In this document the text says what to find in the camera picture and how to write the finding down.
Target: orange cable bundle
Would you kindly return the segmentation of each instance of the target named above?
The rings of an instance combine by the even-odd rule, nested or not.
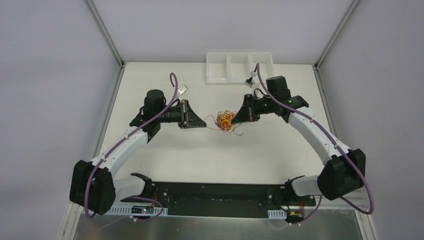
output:
[[[231,120],[236,116],[236,114],[237,114],[237,112],[235,112],[235,111],[229,111],[229,110],[219,111],[217,116],[216,116],[216,120],[215,120],[214,116],[208,115],[207,117],[204,118],[204,121],[206,122],[206,119],[208,117],[212,117],[213,121],[215,122],[215,125],[219,129],[210,128],[210,127],[208,127],[208,129],[222,131],[223,133],[234,133],[235,135],[241,136],[241,135],[243,135],[243,133],[237,134],[235,132],[235,129],[238,128],[241,125],[241,123],[237,126],[235,126],[234,124],[231,123]]]

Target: black mounting bar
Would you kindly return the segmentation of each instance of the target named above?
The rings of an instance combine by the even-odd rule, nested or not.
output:
[[[225,184],[160,182],[146,184],[140,197],[157,196],[168,215],[268,218],[268,210],[280,210],[280,206],[315,206],[315,198],[293,196],[285,184]],[[146,202],[126,198],[122,202]]]

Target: white wall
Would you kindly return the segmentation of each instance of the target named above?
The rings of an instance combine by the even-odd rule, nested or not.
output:
[[[422,239],[424,1],[362,1],[321,68],[339,137],[367,155],[380,239]]]
[[[56,239],[118,65],[84,1],[0,7],[0,235]]]
[[[270,51],[315,63],[351,0],[95,0],[126,61],[205,62],[207,52]]]

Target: purple cable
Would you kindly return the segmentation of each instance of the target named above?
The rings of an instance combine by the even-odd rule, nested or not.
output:
[[[310,217],[312,217],[312,215],[314,215],[314,213],[320,207],[322,200],[323,200],[323,196],[321,195],[321,196],[319,196],[319,201],[318,201],[318,204],[316,205],[315,209],[301,223],[304,223],[306,220],[308,220]]]
[[[362,172],[359,170],[359,168],[352,162],[352,160],[348,157],[348,155],[343,151],[343,149],[337,145],[336,141],[334,140],[334,138],[330,135],[330,133],[319,123],[317,122],[315,119],[312,119],[311,116],[309,116],[308,114],[301,112],[297,109],[294,109],[288,105],[285,105],[284,103],[278,101],[271,93],[270,91],[268,91],[268,88],[265,86],[264,82],[262,81],[261,78],[261,72],[260,72],[260,68],[259,68],[259,63],[256,64],[256,67],[254,68],[253,72],[257,72],[257,77],[259,78],[259,82],[260,85],[262,85],[263,90],[265,90],[266,94],[269,95],[269,97],[278,105],[280,105],[281,107],[290,110],[294,113],[297,113],[303,117],[305,117],[306,119],[312,121],[326,136],[327,138],[331,141],[331,143],[336,146],[337,150],[343,155],[343,157],[347,160],[347,162],[352,166],[352,168],[355,170],[355,172],[358,174],[359,178],[361,179],[361,181],[363,182],[363,185],[365,186],[366,192],[368,193],[368,197],[369,197],[369,211],[365,211],[360,209],[358,206],[356,206],[355,204],[353,204],[351,201],[347,200],[345,197],[341,196],[340,198],[343,199],[347,204],[349,204],[350,206],[352,206],[354,209],[358,210],[359,212],[363,213],[363,214],[367,214],[370,215],[374,212],[374,197],[373,194],[371,193],[371,188],[370,185],[368,184],[368,181],[365,179],[365,176],[362,174]]]
[[[175,75],[175,73],[171,72],[169,74],[169,80],[172,84],[172,86],[175,88],[174,92],[173,92],[173,96],[171,101],[169,101],[168,105],[165,106],[164,109],[162,109],[162,111],[160,111],[158,114],[156,114],[154,117],[150,118],[149,120],[147,120],[146,122],[144,122],[141,126],[137,127],[136,129],[134,129],[132,132],[130,132],[128,134],[128,137],[131,137],[132,135],[134,135],[138,130],[142,129],[144,126],[146,126],[147,124],[151,123],[152,121],[154,121],[155,119],[157,119],[160,115],[162,115],[168,108],[171,107],[171,105],[173,104],[175,97],[177,96],[177,89],[178,89],[178,80],[177,80],[177,76]],[[94,216],[96,215],[96,213],[93,213],[92,215],[90,215],[89,213],[89,193],[90,193],[90,186],[91,186],[91,182],[93,180],[94,174],[97,171],[97,169],[99,169],[100,165],[105,161],[105,159],[107,159],[109,157],[109,155],[111,155],[111,153],[117,149],[117,147],[119,147],[119,145],[121,145],[123,142],[125,142],[125,140],[127,140],[127,138],[122,138],[121,140],[119,140],[112,148],[110,148],[109,151],[106,152],[106,154],[104,155],[104,159],[101,159],[100,161],[98,161],[98,163],[96,164],[96,166],[94,166],[94,169],[91,171],[90,176],[88,177],[88,181],[87,181],[87,187],[85,188],[85,195],[84,195],[84,213],[85,216],[89,219],[94,218]]]
[[[152,221],[152,220],[154,220],[155,218],[159,217],[159,216],[160,216],[160,215],[164,212],[164,206],[163,206],[163,205],[162,205],[159,201],[157,201],[157,200],[155,200],[155,199],[151,199],[151,198],[144,198],[144,197],[139,197],[139,196],[130,196],[130,198],[132,198],[132,199],[138,199],[138,200],[144,200],[144,201],[149,201],[149,202],[152,202],[152,203],[158,204],[158,205],[159,205],[159,207],[160,207],[160,212],[159,212],[158,214],[153,215],[153,216],[151,216],[150,218],[147,218],[147,219],[137,219],[137,218],[134,218],[136,222],[148,222],[148,221]],[[104,228],[107,228],[107,227],[109,227],[110,225],[112,225],[112,224],[114,224],[114,223],[116,223],[116,222],[118,222],[118,221],[121,221],[122,219],[127,219],[127,218],[128,218],[128,216],[120,217],[120,218],[115,219],[115,220],[113,220],[112,222],[109,222],[108,224],[106,224],[106,225],[104,225],[104,226],[101,226],[101,227],[99,227],[99,228],[96,228],[96,229],[88,229],[88,228],[85,228],[85,227],[81,227],[81,228],[82,228],[82,229],[84,229],[85,231],[96,232],[96,231],[102,230],[102,229],[104,229]]]

